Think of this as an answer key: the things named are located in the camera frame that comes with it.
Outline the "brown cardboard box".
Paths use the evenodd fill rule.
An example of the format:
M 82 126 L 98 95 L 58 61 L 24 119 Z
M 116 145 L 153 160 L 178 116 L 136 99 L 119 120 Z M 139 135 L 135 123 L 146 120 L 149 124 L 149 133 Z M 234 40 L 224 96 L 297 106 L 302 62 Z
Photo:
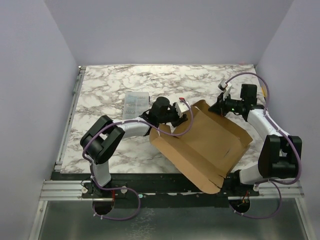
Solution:
M 200 191 L 217 194 L 253 139 L 233 121 L 210 112 L 204 99 L 191 108 L 193 121 L 179 125 L 173 135 L 161 124 L 161 131 L 150 131 L 149 141 Z

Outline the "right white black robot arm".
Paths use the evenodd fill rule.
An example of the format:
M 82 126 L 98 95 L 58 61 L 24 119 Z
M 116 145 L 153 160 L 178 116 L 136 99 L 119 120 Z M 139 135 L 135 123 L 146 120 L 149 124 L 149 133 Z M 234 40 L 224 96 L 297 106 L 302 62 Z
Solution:
M 240 99 L 232 99 L 230 83 L 218 86 L 221 94 L 209 112 L 225 117 L 227 113 L 240 115 L 257 131 L 264 141 L 258 162 L 238 171 L 238 178 L 230 182 L 229 189 L 240 196 L 248 185 L 275 182 L 282 185 L 296 183 L 301 175 L 302 139 L 283 131 L 270 117 L 267 108 L 257 103 L 257 86 L 242 84 Z

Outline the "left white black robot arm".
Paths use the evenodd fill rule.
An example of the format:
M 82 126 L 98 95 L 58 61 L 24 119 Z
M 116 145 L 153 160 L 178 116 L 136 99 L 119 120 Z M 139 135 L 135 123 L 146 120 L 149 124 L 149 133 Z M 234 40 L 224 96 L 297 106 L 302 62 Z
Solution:
M 161 124 L 170 123 L 173 127 L 178 127 L 186 122 L 187 112 L 190 113 L 191 120 L 182 133 L 174 134 L 160 129 Z M 108 161 L 123 139 L 148 136 L 151 129 L 165 135 L 179 137 L 191 129 L 193 121 L 191 106 L 183 97 L 171 104 L 169 99 L 160 96 L 150 109 L 132 119 L 115 122 L 107 115 L 101 116 L 80 140 L 80 146 L 83 149 L 82 157 L 89 162 L 94 193 L 101 198 L 110 193 L 109 182 L 112 178 Z

